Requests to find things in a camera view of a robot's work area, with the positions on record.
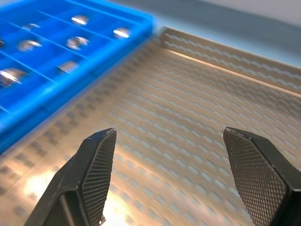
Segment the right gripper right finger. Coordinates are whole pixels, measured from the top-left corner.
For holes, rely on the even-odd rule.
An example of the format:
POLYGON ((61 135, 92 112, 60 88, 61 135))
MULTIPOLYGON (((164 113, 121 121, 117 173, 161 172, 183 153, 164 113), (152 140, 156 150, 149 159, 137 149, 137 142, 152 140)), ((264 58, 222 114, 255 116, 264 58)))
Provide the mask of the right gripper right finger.
POLYGON ((236 189, 255 226, 301 226, 301 172, 266 138, 224 127, 236 189))

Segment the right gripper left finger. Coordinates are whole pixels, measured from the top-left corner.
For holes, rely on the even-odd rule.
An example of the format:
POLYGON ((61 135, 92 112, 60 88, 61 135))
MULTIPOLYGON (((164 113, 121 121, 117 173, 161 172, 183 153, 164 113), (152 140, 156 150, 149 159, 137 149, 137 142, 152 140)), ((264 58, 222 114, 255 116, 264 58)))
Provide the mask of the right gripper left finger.
POLYGON ((111 182, 115 128, 92 134, 53 176, 24 226, 101 226, 111 182))

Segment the blue compartment tray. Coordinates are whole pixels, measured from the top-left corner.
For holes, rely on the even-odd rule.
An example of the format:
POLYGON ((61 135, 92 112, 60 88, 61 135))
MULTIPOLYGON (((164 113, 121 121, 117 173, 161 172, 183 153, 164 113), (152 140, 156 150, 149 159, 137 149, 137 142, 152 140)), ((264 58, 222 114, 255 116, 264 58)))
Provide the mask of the blue compartment tray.
POLYGON ((0 87, 0 154, 22 139, 89 84, 144 43, 153 33, 151 15, 106 0, 17 0, 0 6, 0 70, 17 68, 27 74, 21 84, 0 87), (75 15, 89 18, 87 25, 71 21, 75 15), (23 25, 40 28, 27 31, 23 25), (113 31, 130 30, 126 39, 113 31), (89 40, 81 50, 66 46, 72 37, 89 40), (42 46, 21 52, 22 40, 42 46), (78 63, 71 73, 60 73, 66 61, 78 63))

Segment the perforated metal tray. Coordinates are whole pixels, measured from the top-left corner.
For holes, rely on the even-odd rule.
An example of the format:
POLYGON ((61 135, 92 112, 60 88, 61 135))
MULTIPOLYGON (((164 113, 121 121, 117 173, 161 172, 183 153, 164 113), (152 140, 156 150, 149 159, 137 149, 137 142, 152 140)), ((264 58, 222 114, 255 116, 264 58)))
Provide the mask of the perforated metal tray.
POLYGON ((103 226, 254 226, 222 129, 301 170, 301 66, 166 28, 0 157, 0 226, 23 226, 82 141, 115 127, 103 226))

